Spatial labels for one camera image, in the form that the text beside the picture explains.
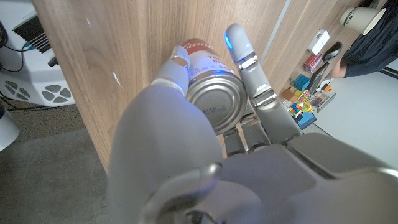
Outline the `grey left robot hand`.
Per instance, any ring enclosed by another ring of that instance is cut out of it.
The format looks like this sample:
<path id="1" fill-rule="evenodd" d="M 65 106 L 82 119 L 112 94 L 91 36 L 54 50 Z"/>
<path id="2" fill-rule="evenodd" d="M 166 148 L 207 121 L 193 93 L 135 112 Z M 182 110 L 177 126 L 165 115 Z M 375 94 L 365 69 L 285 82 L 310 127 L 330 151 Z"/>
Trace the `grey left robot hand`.
<path id="1" fill-rule="evenodd" d="M 337 139 L 304 134 L 277 101 L 239 24 L 224 35 L 269 139 L 230 157 L 187 100 L 178 46 L 125 109 L 109 160 L 115 223 L 396 223 L 397 171 Z"/>

